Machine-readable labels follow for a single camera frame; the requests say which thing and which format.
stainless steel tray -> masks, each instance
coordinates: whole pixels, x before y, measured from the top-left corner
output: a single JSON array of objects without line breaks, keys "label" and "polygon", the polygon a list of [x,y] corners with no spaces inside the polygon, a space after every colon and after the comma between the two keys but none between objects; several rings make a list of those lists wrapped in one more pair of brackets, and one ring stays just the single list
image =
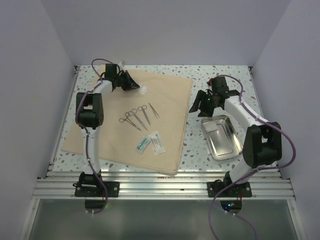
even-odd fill
[{"label": "stainless steel tray", "polygon": [[216,160],[225,160],[242,154],[242,144],[227,115],[203,118],[201,128],[210,152]]}]

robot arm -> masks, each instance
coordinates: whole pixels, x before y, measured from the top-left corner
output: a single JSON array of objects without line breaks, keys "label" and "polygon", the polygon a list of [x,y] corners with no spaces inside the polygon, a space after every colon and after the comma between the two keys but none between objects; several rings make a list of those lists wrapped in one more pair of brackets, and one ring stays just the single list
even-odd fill
[{"label": "robot arm", "polygon": [[[200,109],[199,117],[211,117],[215,108],[222,108],[230,113],[246,130],[242,150],[243,160],[226,173],[223,186],[226,187],[234,183],[258,167],[262,168],[280,160],[282,157],[281,134],[261,123],[269,121],[260,117],[243,100],[240,102],[240,93],[237,90],[229,90],[225,77],[212,78],[208,85],[211,86],[211,89],[208,89],[207,92],[202,90],[198,92],[189,113]],[[280,128],[277,122],[270,124]],[[249,177],[236,184],[244,184],[248,180]]]},{"label": "robot arm", "polygon": [[124,91],[140,87],[131,78],[128,71],[124,70],[122,62],[106,64],[105,72],[101,75],[96,86],[92,90],[79,92],[76,95],[75,122],[81,127],[85,156],[82,173],[78,182],[73,184],[76,187],[74,193],[76,197],[101,197],[104,192],[106,194],[106,185],[109,184],[105,184],[101,180],[98,143],[100,127],[104,122],[102,99],[117,87],[121,87]]}]

beige cloth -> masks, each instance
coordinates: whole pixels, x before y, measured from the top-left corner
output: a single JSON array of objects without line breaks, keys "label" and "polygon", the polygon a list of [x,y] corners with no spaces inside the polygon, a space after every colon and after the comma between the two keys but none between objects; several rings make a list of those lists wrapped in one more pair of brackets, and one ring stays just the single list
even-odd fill
[{"label": "beige cloth", "polygon": [[[100,67],[100,73],[104,72],[104,69],[104,66]],[[135,69],[128,71],[135,82],[144,83],[148,91],[141,95],[137,90],[125,92],[117,88],[103,99],[104,122],[99,133],[99,158],[164,173],[176,173],[182,154],[192,80]],[[92,80],[91,87],[97,80],[98,76]],[[157,111],[159,119],[155,117],[148,103]],[[119,122],[120,118],[125,118],[125,112],[142,105],[147,106],[145,111],[151,125],[147,123],[142,111],[138,111],[137,115],[148,131],[134,116],[130,119],[142,131],[126,121]],[[156,156],[151,144],[143,154],[136,152],[135,148],[143,136],[156,130],[163,141],[165,153]],[[75,123],[68,131],[62,150],[83,154],[83,136],[80,127]]]}]

white label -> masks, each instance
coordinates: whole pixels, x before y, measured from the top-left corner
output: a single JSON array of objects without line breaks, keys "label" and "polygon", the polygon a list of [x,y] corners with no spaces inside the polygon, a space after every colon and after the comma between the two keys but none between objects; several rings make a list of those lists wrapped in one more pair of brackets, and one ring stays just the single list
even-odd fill
[{"label": "white label", "polygon": [[140,86],[140,88],[138,88],[137,91],[141,95],[144,95],[146,92],[148,92],[148,88],[146,87],[146,85],[144,85],[143,83],[140,83],[139,86]]},{"label": "white label", "polygon": [[149,134],[148,137],[150,139],[154,155],[159,155],[166,152],[164,143],[162,142],[158,131],[154,131],[153,133]]}]

gray wall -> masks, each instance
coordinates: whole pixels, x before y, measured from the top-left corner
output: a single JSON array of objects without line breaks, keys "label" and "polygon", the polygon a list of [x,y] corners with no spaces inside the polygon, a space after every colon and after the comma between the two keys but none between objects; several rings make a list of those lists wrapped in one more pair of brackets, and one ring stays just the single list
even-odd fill
[{"label": "gray wall", "polygon": [[290,0],[42,0],[76,64],[252,66]]},{"label": "gray wall", "polygon": [[[320,1],[292,0],[253,68],[265,117],[278,121],[297,149],[291,178],[309,239],[319,238]],[[285,140],[283,158],[292,151]]]},{"label": "gray wall", "polygon": [[1,1],[0,33],[0,238],[16,240],[74,71],[39,0]]}]

